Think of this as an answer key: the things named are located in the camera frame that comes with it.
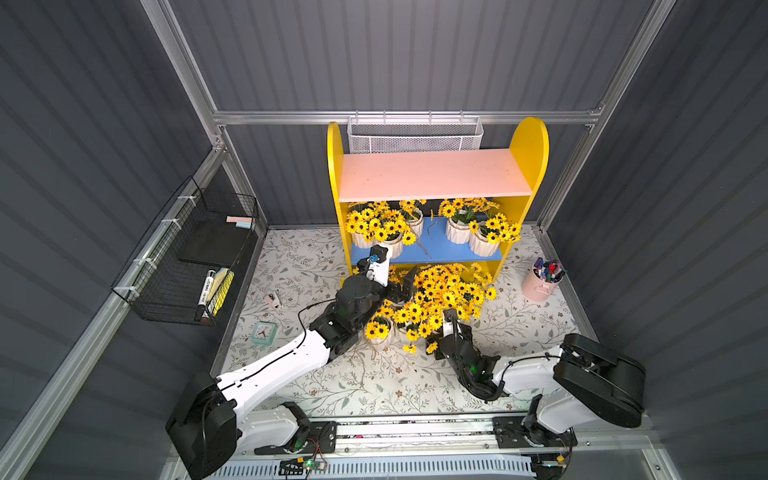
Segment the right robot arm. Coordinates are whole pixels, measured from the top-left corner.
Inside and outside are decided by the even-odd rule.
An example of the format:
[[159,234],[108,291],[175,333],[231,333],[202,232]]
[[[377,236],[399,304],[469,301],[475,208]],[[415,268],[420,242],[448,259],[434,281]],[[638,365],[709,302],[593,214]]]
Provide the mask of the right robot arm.
[[473,343],[470,326],[446,322],[432,336],[432,346],[435,357],[447,360],[459,384],[479,400],[538,389],[520,422],[533,446],[561,440],[571,428],[597,419],[624,428],[642,423],[645,367],[586,336],[568,334],[560,345],[537,354],[489,356]]

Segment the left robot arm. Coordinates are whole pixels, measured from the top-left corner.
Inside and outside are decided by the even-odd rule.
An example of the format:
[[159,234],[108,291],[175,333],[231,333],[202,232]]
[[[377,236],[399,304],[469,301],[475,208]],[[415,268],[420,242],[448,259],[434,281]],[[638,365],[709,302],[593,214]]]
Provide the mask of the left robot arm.
[[418,271],[413,267],[400,284],[389,283],[384,264],[352,275],[334,299],[323,302],[322,313],[283,347],[217,377],[206,371],[192,376],[165,426],[189,477],[210,476],[238,451],[302,448],[311,423],[299,407],[286,403],[261,411],[259,405],[346,353],[385,301],[410,301]]

